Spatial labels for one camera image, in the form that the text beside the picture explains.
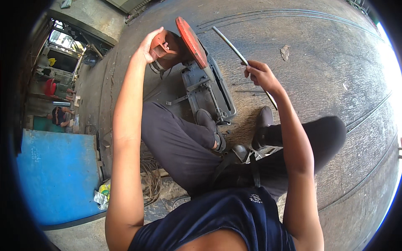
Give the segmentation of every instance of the chop saw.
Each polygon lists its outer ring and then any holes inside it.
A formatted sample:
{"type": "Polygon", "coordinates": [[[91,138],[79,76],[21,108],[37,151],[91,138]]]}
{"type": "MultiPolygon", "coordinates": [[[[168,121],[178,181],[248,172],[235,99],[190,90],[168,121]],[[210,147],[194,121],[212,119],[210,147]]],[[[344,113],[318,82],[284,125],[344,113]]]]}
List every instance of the chop saw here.
{"type": "Polygon", "coordinates": [[[150,63],[153,72],[162,76],[179,63],[185,66],[181,76],[187,94],[166,105],[188,99],[194,118],[199,109],[205,109],[217,125],[230,124],[237,110],[216,61],[182,17],[176,18],[176,26],[180,36],[163,30],[151,43],[151,50],[158,56],[150,63]]]}

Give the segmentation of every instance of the black shoe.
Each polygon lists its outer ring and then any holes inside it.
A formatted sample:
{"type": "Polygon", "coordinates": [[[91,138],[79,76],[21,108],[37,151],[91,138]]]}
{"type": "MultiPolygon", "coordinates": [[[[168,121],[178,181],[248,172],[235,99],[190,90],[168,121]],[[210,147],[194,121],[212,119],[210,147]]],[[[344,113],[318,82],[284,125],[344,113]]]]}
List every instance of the black shoe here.
{"type": "Polygon", "coordinates": [[[264,106],[261,110],[260,114],[257,117],[256,125],[255,125],[255,133],[252,138],[251,146],[257,152],[265,148],[267,145],[265,144],[265,136],[263,131],[260,130],[263,127],[269,127],[274,123],[274,117],[272,115],[272,110],[268,106],[264,106]]]}
{"type": "Polygon", "coordinates": [[[197,113],[195,114],[195,122],[198,125],[207,127],[211,131],[213,131],[213,133],[215,135],[216,144],[217,144],[217,147],[213,150],[216,152],[219,152],[219,153],[223,152],[226,148],[226,141],[225,141],[223,135],[218,130],[218,126],[216,125],[215,121],[212,119],[211,114],[204,109],[199,109],[197,111],[197,113]]]}

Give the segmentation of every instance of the saw handle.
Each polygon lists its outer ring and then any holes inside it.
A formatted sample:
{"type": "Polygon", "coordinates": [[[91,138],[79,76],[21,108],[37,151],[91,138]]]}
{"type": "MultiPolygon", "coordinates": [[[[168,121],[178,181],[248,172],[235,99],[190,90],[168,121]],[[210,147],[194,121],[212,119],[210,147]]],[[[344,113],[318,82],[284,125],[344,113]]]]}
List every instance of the saw handle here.
{"type": "Polygon", "coordinates": [[[163,59],[172,59],[179,54],[176,36],[167,30],[163,30],[156,35],[151,42],[151,50],[159,57],[163,59]],[[167,42],[169,50],[167,50],[163,44],[167,42]]]}

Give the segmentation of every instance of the hand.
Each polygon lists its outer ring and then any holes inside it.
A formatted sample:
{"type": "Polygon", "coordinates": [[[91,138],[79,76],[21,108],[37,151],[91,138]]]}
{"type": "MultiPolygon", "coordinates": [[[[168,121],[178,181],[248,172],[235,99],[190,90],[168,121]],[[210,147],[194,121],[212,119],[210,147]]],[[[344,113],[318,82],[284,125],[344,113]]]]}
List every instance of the hand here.
{"type": "MultiPolygon", "coordinates": [[[[158,57],[153,51],[151,51],[151,42],[154,37],[162,31],[163,27],[160,27],[159,29],[154,30],[150,34],[148,34],[141,42],[134,55],[137,55],[140,58],[144,57],[146,63],[152,63],[153,61],[155,61],[158,57]]],[[[169,49],[168,43],[164,43],[163,46],[165,46],[166,49],[169,49]]]]}
{"type": "Polygon", "coordinates": [[[251,74],[250,79],[256,86],[261,86],[267,92],[275,92],[282,88],[267,64],[255,60],[248,60],[247,62],[249,65],[246,66],[244,76],[248,78],[248,75],[251,74]]]}

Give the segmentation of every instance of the shirt logo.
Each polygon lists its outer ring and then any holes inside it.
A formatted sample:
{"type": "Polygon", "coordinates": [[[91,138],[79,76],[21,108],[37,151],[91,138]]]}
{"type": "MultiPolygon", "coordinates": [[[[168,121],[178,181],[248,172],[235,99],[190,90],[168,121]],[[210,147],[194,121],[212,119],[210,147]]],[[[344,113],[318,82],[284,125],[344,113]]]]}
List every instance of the shirt logo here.
{"type": "Polygon", "coordinates": [[[252,194],[249,198],[252,202],[255,203],[262,203],[263,201],[260,199],[260,196],[258,196],[257,194],[252,194]]]}

